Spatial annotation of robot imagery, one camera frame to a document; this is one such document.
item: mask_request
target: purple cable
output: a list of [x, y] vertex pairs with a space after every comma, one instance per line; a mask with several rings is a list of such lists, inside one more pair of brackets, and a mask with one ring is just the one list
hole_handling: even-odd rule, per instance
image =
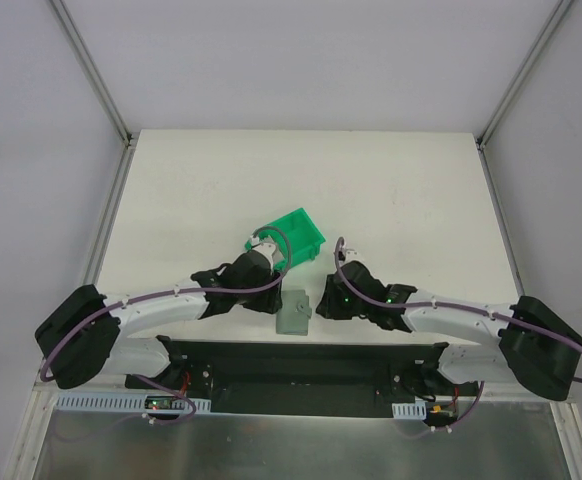
[[[286, 246], [287, 263], [286, 263], [284, 269], [280, 272], [280, 276], [278, 278], [276, 278], [275, 280], [273, 280], [270, 283], [267, 283], [266, 285], [263, 285], [261, 287], [255, 287], [255, 288], [192, 287], [192, 288], [183, 288], [183, 289], [178, 291], [178, 294], [229, 293], [229, 294], [233, 294], [233, 295], [245, 295], [245, 294], [249, 295], [249, 294], [253, 294], [253, 293], [264, 292], [265, 290], [268, 290], [269, 288], [273, 288], [276, 285], [278, 285], [280, 282], [282, 282], [282, 279], [289, 271], [289, 268], [291, 268], [291, 243], [289, 242], [289, 239], [287, 238], [286, 234], [282, 230], [280, 230], [278, 227], [274, 227], [272, 225], [267, 225], [265, 227], [258, 228], [255, 232], [253, 232], [253, 236], [258, 235], [260, 232], [263, 232], [265, 230], [273, 230], [274, 232], [277, 232], [282, 237], [282, 240], [284, 241], [285, 246]], [[139, 295], [137, 297], [130, 298], [128, 300], [127, 304], [133, 305], [136, 303], [146, 302], [147, 300], [153, 300], [156, 298], [170, 297], [174, 294], [175, 294], [174, 290], [164, 290], [161, 292], [147, 293], [145, 295]], [[122, 302], [116, 302], [112, 305], [101, 308], [97, 312], [92, 313], [91, 315], [86, 317], [84, 320], [79, 322], [75, 327], [73, 327], [69, 331], [69, 333], [67, 333], [64, 336], [64, 338], [58, 342], [58, 344], [55, 346], [55, 348], [51, 351], [51, 353], [49, 354], [47, 359], [42, 364], [42, 368], [40, 369], [40, 380], [42, 380], [43, 382], [51, 382], [52, 380], [54, 380], [54, 377], [48, 374], [49, 369], [51, 368], [51, 364], [56, 359], [56, 357], [58, 356], [60, 351], [67, 345], [67, 343], [69, 343], [71, 341], [71, 339], [73, 337], [75, 337], [84, 327], [86, 327], [91, 322], [96, 321], [99, 317], [101, 317], [105, 313], [109, 313], [112, 310], [116, 310], [118, 308], [121, 308], [123, 305], [124, 304]]]
[[[344, 276], [344, 273], [342, 272], [342, 266], [340, 265], [340, 260], [338, 259], [338, 257], [339, 257], [340, 252], [342, 251], [343, 246], [344, 246], [344, 238], [340, 237], [340, 238], [338, 238], [338, 241], [335, 244], [335, 252], [333, 252], [333, 256], [335, 259], [335, 268], [338, 272], [338, 275], [340, 276], [340, 278], [342, 279], [344, 284], [349, 288], [349, 290], [351, 290], [351, 292], [353, 292], [355, 295], [360, 297], [362, 300], [364, 300], [367, 303], [370, 303], [371, 305], [375, 305], [376, 307], [382, 307], [382, 308], [422, 308], [422, 307], [432, 307], [433, 306], [433, 304], [431, 302], [383, 303], [383, 302], [378, 302], [377, 300], [374, 300], [373, 298], [360, 292], [357, 288], [355, 288], [351, 284], [351, 282], [349, 282], [349, 280]], [[483, 309], [477, 308], [477, 307], [472, 307], [469, 305], [462, 305], [460, 303], [436, 302], [436, 306], [439, 308], [450, 308], [453, 310], [461, 310], [463, 312], [475, 313], [478, 315], [482, 315], [483, 317], [489, 316], [489, 312], [487, 312], [486, 310], [483, 310]], [[546, 328], [538, 327], [536, 325], [532, 325], [530, 323], [523, 322], [522, 320], [518, 320], [517, 318], [509, 317], [507, 315], [502, 315], [501, 313], [493, 313], [493, 317], [497, 318], [498, 320], [504, 320], [505, 322], [509, 322], [513, 325], [524, 328], [526, 330], [530, 330], [532, 332], [539, 333], [540, 335], [544, 335], [545, 337], [549, 337], [553, 340], [556, 340], [560, 343], [563, 343], [564, 345], [568, 346], [569, 348], [572, 348], [573, 350], [578, 352], [580, 355], [582, 355], [582, 346], [579, 345], [578, 343], [574, 342], [573, 340], [571, 340], [568, 337], [558, 335], [557, 333], [552, 332], [551, 330], [547, 330]], [[573, 381], [578, 382], [578, 383], [582, 383], [582, 378], [575, 377], [573, 379]]]
[[[163, 392], [166, 392], [169, 395], [173, 395], [174, 397], [177, 397], [181, 400], [184, 400], [185, 403], [187, 405], [189, 405], [189, 407], [191, 408], [191, 411], [189, 413], [187, 413], [186, 415], [180, 415], [175, 420], [162, 420], [160, 418], [154, 417], [153, 421], [157, 425], [178, 425], [180, 423], [186, 422], [188, 419], [193, 417], [193, 415], [195, 415], [195, 412], [197, 411], [195, 403], [193, 403], [184, 394], [182, 394], [180, 392], [176, 392], [175, 390], [171, 390], [169, 388], [163, 387], [159, 383], [154, 382], [153, 380], [145, 377], [144, 375], [133, 375], [133, 376], [136, 377], [138, 380], [143, 381], [147, 385], [149, 385], [157, 390], [162, 390]], [[49, 425], [49, 430], [50, 430], [51, 436], [53, 438], [56, 438], [63, 443], [78, 443], [78, 442], [83, 442], [85, 440], [90, 440], [91, 438], [96, 437], [98, 435], [102, 435], [103, 433], [106, 433], [109, 430], [113, 430], [115, 427], [117, 427], [121, 423], [124, 423], [127, 420], [131, 420], [132, 418], [142, 418], [142, 414], [132, 413], [130, 415], [125, 415], [124, 417], [118, 418], [116, 421], [109, 423], [105, 427], [102, 427], [101, 429], [96, 430], [95, 432], [87, 433], [86, 435], [83, 435], [81, 437], [68, 438], [68, 437], [63, 437], [62, 435], [60, 435], [58, 433], [57, 425], [56, 425], [57, 418], [54, 416], [51, 418], [51, 424]]]

